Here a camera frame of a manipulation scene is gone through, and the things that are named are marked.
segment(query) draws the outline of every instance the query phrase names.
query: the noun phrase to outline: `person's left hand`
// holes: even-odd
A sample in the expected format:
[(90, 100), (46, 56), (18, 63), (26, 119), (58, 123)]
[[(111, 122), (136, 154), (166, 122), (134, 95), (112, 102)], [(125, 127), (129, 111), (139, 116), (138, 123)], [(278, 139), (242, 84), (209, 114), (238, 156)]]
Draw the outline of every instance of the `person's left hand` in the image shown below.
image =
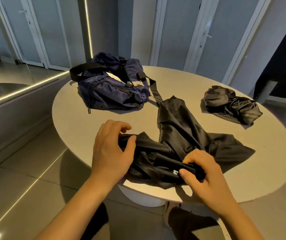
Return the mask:
[(123, 152), (118, 145), (120, 132), (132, 127), (122, 121), (108, 120), (102, 124), (95, 137), (92, 173), (90, 178), (112, 189), (126, 174), (133, 162), (136, 136), (131, 136)]

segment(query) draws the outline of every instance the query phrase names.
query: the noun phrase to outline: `blue nylon fabric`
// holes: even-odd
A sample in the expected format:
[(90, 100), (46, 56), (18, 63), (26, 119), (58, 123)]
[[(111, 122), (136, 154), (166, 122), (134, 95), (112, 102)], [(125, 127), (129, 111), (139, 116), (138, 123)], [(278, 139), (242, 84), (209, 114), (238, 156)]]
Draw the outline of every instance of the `blue nylon fabric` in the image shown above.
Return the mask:
[[(92, 62), (108, 67), (112, 74), (117, 73), (121, 66), (117, 57), (105, 52), (100, 52), (94, 56)], [(127, 59), (125, 68), (131, 81), (138, 81), (136, 75), (143, 71), (140, 61), (133, 58)], [(133, 103), (143, 106), (150, 96), (146, 80), (143, 81), (144, 86), (129, 88), (124, 83), (110, 77), (106, 72), (92, 74), (89, 71), (84, 71), (82, 76), (89, 78), (78, 82), (79, 91), (84, 103), (91, 109), (137, 110), (138, 108)], [(110, 83), (129, 91), (130, 95), (120, 91)]]

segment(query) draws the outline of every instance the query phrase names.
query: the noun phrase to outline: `table base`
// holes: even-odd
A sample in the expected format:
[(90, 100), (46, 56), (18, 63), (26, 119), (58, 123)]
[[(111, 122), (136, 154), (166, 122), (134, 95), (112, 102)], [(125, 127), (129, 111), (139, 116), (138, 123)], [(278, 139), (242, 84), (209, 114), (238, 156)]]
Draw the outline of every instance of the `table base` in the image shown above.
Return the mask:
[(139, 204), (141, 206), (147, 206), (147, 207), (158, 207), (165, 205), (165, 200), (157, 199), (151, 196), (148, 196), (146, 194), (142, 194), (139, 192), (136, 192), (134, 190), (130, 190), (128, 188), (125, 188), (123, 186), (117, 185), (122, 193), (131, 201), (135, 202), (136, 204)]

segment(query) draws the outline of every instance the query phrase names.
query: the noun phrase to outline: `white tabletop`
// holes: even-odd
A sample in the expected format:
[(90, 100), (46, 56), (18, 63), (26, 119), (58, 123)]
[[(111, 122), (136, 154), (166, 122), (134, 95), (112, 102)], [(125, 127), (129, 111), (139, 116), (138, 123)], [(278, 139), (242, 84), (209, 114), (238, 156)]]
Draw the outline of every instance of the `white tabletop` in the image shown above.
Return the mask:
[[(147, 76), (157, 81), (163, 100), (172, 95), (185, 101), (187, 108), (208, 133), (233, 134), (243, 145), (256, 150), (248, 160), (224, 174), (237, 202), (254, 200), (272, 193), (286, 182), (286, 129), (265, 107), (259, 105), (263, 115), (254, 125), (244, 129), (241, 125), (202, 113), (204, 93), (217, 81), (178, 70), (143, 66)], [(131, 134), (146, 132), (158, 141), (158, 108), (145, 103), (143, 109), (125, 114), (111, 111), (88, 110), (77, 93), (77, 84), (68, 82), (55, 97), (52, 115), (55, 128), (66, 146), (85, 164), (92, 165), (94, 139), (101, 124), (108, 119), (125, 121), (132, 125)], [(236, 91), (237, 96), (244, 96)], [(126, 180), (123, 186), (138, 192), (176, 202), (196, 201), (189, 186), (161, 189)]]

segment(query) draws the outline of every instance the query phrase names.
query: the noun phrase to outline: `crumpled black fabric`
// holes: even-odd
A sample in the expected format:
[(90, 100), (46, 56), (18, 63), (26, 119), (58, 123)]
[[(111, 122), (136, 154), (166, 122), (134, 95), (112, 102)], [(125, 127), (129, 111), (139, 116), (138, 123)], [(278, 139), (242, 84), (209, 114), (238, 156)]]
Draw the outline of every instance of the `crumpled black fabric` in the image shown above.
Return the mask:
[[(242, 145), (230, 134), (206, 133), (182, 99), (172, 96), (160, 103), (158, 123), (161, 129), (159, 142), (145, 132), (137, 135), (134, 161), (126, 175), (132, 182), (145, 183), (167, 189), (183, 185), (177, 173), (187, 169), (199, 181), (205, 178), (197, 164), (184, 164), (183, 159), (194, 149), (211, 154), (224, 172), (247, 160), (255, 150)], [(122, 134), (119, 146), (125, 149), (131, 135)]]
[(209, 88), (202, 103), (209, 113), (242, 125), (253, 125), (254, 120), (263, 114), (256, 101), (238, 97), (232, 89), (221, 86)]

